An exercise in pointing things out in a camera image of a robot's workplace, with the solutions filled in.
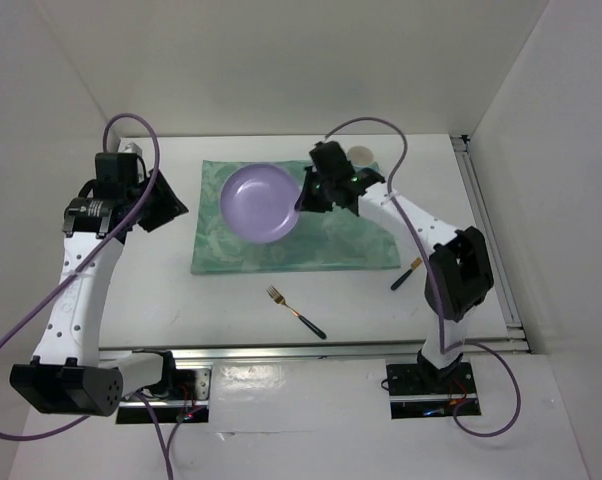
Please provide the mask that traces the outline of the blue mug white inside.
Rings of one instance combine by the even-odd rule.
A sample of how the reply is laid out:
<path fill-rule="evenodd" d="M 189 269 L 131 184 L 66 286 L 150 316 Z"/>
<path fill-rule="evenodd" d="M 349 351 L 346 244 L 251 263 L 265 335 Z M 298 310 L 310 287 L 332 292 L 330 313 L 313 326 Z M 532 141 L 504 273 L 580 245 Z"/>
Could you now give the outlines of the blue mug white inside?
<path fill-rule="evenodd" d="M 347 159 L 356 171 L 372 169 L 379 172 L 379 166 L 375 161 L 373 152 L 365 146 L 353 146 L 346 152 Z"/>

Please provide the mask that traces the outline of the green patterned cloth napkin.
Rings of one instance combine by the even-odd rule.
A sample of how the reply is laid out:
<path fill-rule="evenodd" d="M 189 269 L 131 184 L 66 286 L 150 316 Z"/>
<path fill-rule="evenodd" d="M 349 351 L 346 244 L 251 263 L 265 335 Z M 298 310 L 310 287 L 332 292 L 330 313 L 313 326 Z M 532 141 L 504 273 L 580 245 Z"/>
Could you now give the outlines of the green patterned cloth napkin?
<path fill-rule="evenodd" d="M 252 244 L 231 232 L 220 211 L 220 192 L 244 162 L 205 160 L 191 273 L 234 274 L 382 270 L 401 266 L 394 237 L 345 209 L 303 213 L 295 229 L 272 244 Z"/>

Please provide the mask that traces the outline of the purple plate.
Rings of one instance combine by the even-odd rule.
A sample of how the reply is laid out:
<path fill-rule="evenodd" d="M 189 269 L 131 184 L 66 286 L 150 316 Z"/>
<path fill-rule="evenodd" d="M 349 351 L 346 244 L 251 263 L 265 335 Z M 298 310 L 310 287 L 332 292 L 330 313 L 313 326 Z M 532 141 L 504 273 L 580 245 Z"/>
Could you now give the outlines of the purple plate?
<path fill-rule="evenodd" d="M 220 212 L 228 228 L 254 244 L 281 240 L 296 227 L 300 187 L 282 168 L 269 163 L 243 166 L 220 192 Z"/>

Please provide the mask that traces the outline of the gold fork black handle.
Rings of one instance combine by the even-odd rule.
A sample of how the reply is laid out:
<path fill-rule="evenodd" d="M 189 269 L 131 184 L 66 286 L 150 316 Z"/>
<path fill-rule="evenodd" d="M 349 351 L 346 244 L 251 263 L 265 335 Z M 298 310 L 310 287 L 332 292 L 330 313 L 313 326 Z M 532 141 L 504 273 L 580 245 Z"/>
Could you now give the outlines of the gold fork black handle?
<path fill-rule="evenodd" d="M 314 335 L 316 335 L 319 339 L 321 339 L 321 340 L 326 340 L 327 339 L 327 334 L 323 330 L 321 330 L 319 327 L 317 327 L 314 323 L 312 323 L 309 319 L 307 319 L 305 316 L 303 316 L 297 310 L 295 310 L 293 307 L 291 307 L 287 303 L 285 297 L 274 286 L 269 286 L 267 288 L 267 293 L 270 296 L 270 298 L 277 305 L 283 306 L 283 307 L 287 308 L 288 310 L 290 310 L 292 312 L 292 314 L 303 325 L 305 325 Z"/>

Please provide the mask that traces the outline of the gold knife black handle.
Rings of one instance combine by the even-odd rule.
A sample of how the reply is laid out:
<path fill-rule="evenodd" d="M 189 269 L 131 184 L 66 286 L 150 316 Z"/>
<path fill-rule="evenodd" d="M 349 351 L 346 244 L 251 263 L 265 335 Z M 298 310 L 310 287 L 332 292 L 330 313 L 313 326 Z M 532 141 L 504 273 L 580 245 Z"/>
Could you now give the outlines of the gold knife black handle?
<path fill-rule="evenodd" d="M 399 289 L 403 283 L 415 272 L 416 269 L 422 264 L 421 258 L 416 258 L 410 265 L 410 268 L 405 271 L 395 282 L 392 283 L 390 289 L 392 291 L 396 291 Z"/>

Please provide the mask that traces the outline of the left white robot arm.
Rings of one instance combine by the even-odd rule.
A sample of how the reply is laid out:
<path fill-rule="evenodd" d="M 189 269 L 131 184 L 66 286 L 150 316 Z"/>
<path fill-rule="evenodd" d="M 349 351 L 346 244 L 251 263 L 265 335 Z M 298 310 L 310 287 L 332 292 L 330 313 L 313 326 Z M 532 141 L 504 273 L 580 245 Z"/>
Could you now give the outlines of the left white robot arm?
<path fill-rule="evenodd" d="M 135 143 L 95 157 L 95 177 L 64 211 L 60 293 L 27 364 L 16 364 L 11 386 L 38 412 L 109 416 L 139 390 L 157 399 L 177 390 L 173 355 L 137 349 L 102 363 L 99 335 L 108 289 L 127 234 L 151 232 L 187 213 L 164 176 L 148 170 Z"/>

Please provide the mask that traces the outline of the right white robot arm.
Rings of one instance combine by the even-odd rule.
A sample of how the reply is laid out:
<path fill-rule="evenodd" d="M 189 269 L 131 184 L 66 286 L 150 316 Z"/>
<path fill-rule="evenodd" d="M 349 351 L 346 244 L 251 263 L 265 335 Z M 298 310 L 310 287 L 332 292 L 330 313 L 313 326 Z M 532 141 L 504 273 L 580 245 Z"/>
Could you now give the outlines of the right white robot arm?
<path fill-rule="evenodd" d="M 436 219 L 391 188 L 375 170 L 357 171 L 335 141 L 317 143 L 309 155 L 312 165 L 305 169 L 298 211 L 346 209 L 395 240 L 406 240 L 422 260 L 427 271 L 424 296 L 436 324 L 417 355 L 417 379 L 425 390 L 441 391 L 462 358 L 465 317 L 494 287 L 483 233 L 474 226 L 462 230 Z"/>

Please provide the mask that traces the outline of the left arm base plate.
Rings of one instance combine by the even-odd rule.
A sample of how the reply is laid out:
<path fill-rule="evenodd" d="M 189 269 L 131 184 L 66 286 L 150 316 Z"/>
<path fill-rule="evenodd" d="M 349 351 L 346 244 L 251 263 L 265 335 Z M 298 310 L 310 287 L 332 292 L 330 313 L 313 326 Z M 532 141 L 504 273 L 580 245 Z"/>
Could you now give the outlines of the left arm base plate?
<path fill-rule="evenodd" d="M 167 386 L 143 387 L 140 393 L 152 407 L 190 411 L 208 405 L 211 383 L 212 368 L 198 365 L 178 368 Z"/>

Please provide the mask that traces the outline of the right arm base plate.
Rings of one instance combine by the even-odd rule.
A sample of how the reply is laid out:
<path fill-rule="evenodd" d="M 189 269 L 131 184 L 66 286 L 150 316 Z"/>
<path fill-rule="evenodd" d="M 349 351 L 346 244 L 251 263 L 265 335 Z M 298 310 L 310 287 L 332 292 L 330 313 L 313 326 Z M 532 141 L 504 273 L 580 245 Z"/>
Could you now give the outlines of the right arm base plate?
<path fill-rule="evenodd" d="M 388 364 L 383 387 L 390 397 L 471 396 L 477 393 L 469 362 L 457 365 L 442 379 L 426 373 L 417 363 Z"/>

